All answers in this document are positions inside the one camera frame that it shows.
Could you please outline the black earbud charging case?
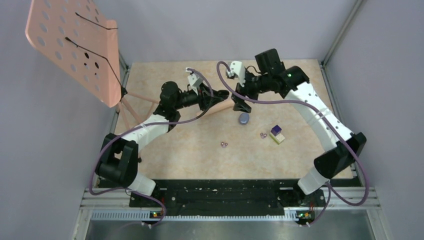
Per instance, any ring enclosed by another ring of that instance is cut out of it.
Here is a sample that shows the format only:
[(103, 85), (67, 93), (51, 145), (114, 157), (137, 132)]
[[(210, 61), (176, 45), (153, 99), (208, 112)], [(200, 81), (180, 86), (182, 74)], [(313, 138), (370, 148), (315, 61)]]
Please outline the black earbud charging case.
[(223, 99), (223, 100), (226, 100), (228, 97), (229, 97), (229, 91), (227, 91), (227, 90), (218, 90), (217, 92), (216, 92), (216, 94), (215, 94), (215, 96), (217, 97), (217, 98), (220, 98), (220, 99)]

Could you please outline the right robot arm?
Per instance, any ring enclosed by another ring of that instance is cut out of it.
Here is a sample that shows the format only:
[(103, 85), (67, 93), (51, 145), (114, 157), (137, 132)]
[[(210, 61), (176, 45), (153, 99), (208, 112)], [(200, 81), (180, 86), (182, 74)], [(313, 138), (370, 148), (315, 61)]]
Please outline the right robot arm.
[(314, 198), (313, 192), (358, 159), (366, 137), (341, 123), (318, 96), (306, 73), (298, 66), (286, 68), (276, 49), (257, 54), (255, 61), (258, 74), (248, 71), (241, 61), (232, 61), (227, 67), (227, 77), (238, 79), (231, 96), (233, 109), (250, 113), (252, 108), (247, 99), (258, 103), (260, 94), (273, 92), (291, 104), (310, 126), (324, 153), (313, 161), (313, 167), (294, 187), (294, 202), (307, 206)]

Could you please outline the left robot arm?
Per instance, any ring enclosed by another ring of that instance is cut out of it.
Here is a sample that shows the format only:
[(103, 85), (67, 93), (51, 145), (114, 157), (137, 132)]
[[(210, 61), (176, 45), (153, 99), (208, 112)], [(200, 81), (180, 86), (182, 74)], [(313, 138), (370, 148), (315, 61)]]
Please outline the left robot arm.
[(204, 83), (182, 91), (176, 82), (161, 86), (160, 101), (148, 119), (121, 135), (108, 134), (100, 152), (94, 173), (121, 188), (141, 193), (141, 200), (149, 207), (160, 202), (156, 183), (138, 171), (142, 161), (139, 152), (157, 137), (180, 124), (179, 110), (193, 105), (205, 114), (212, 106), (229, 97), (227, 90), (214, 90)]

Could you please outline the grey-blue oval case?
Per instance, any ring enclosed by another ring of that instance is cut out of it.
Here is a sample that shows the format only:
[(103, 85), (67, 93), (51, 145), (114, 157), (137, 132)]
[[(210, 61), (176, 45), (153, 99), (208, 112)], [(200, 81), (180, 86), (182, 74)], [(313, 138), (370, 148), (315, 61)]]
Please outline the grey-blue oval case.
[(242, 112), (238, 117), (238, 123), (242, 126), (245, 126), (250, 121), (250, 115), (246, 112)]

